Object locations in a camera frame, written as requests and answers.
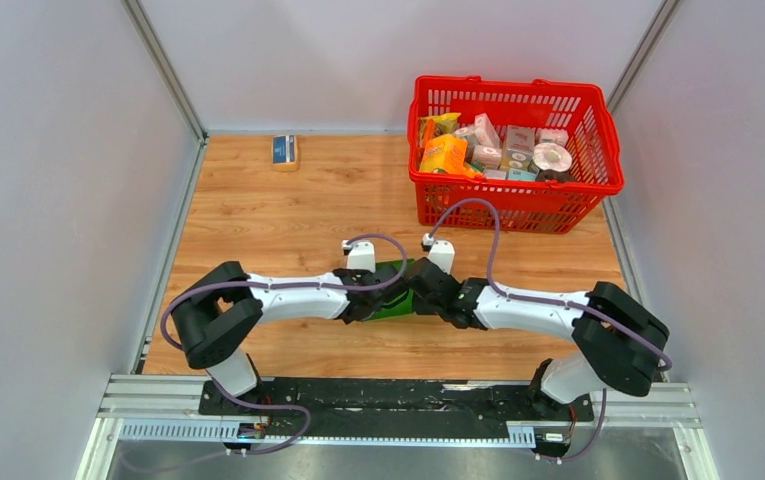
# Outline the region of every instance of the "cable connector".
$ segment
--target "cable connector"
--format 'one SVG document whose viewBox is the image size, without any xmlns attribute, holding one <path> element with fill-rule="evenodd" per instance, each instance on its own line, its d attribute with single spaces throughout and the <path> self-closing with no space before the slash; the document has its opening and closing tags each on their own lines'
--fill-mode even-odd
<svg viewBox="0 0 765 480">
<path fill-rule="evenodd" d="M 422 248 L 424 252 L 428 252 L 429 250 L 432 250 L 432 245 L 434 244 L 435 237 L 431 237 L 428 233 L 424 233 L 423 238 L 420 240 L 420 248 Z"/>
</svg>

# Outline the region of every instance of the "red shopping basket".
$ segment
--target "red shopping basket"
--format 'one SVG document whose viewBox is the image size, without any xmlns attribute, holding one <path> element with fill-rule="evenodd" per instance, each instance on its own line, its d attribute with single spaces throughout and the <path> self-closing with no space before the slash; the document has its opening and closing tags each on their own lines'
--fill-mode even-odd
<svg viewBox="0 0 765 480">
<path fill-rule="evenodd" d="M 418 118 L 447 112 L 460 112 L 462 126 L 487 113 L 502 139 L 509 125 L 567 130 L 567 149 L 573 156 L 570 173 L 577 181 L 521 182 L 421 173 Z M 408 140 L 409 177 L 417 195 L 417 216 L 424 225 L 434 224 L 459 200 L 479 197 L 497 207 L 503 230 L 567 233 L 600 200 L 623 188 L 615 124 L 596 85 L 419 77 L 409 109 Z M 489 228 L 494 221 L 484 206 L 474 203 L 457 208 L 444 225 Z"/>
</svg>

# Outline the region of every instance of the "white roll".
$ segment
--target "white roll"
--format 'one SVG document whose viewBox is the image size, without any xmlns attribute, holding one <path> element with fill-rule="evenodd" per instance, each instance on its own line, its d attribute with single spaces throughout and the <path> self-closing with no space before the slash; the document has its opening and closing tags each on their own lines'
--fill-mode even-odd
<svg viewBox="0 0 765 480">
<path fill-rule="evenodd" d="M 567 172 L 573 165 L 573 157 L 570 152 L 555 143 L 539 143 L 535 146 L 535 155 L 532 163 L 541 170 L 554 172 Z"/>
</svg>

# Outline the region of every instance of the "wooden surface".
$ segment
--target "wooden surface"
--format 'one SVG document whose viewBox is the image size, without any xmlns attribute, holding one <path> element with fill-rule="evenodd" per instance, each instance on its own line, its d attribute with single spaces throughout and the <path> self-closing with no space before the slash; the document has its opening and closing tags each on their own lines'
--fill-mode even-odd
<svg viewBox="0 0 765 480">
<path fill-rule="evenodd" d="M 300 169 L 270 169 L 271 137 L 214 137 L 164 298 L 214 266 L 238 260 L 268 276 L 311 276 L 344 266 L 341 240 L 364 232 L 397 238 L 423 255 L 414 186 L 401 136 L 299 139 Z M 492 231 L 442 229 L 453 242 L 458 278 L 484 276 Z M 396 250 L 376 242 L 377 260 Z M 622 285 L 598 208 L 566 235 L 503 233 L 495 278 L 538 290 Z M 437 317 L 396 317 L 344 325 L 296 319 L 256 327 L 243 344 L 264 376 L 529 379 L 541 361 L 576 350 L 571 343 L 518 330 L 458 330 Z M 184 355 L 156 328 L 144 373 L 187 374 Z"/>
</svg>

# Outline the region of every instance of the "white backdrop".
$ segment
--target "white backdrop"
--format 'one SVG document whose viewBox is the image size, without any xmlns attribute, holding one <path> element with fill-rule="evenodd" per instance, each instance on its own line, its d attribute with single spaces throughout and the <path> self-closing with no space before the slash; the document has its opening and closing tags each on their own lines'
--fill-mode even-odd
<svg viewBox="0 0 765 480">
<path fill-rule="evenodd" d="M 765 1 L 686 1 L 616 114 L 619 199 L 721 478 L 765 478 Z"/>
<path fill-rule="evenodd" d="M 208 130 L 404 130 L 414 79 L 610 91 L 660 0 L 144 0 Z"/>
<path fill-rule="evenodd" d="M 196 144 L 119 1 L 0 2 L 0 479 L 72 479 Z"/>
</svg>

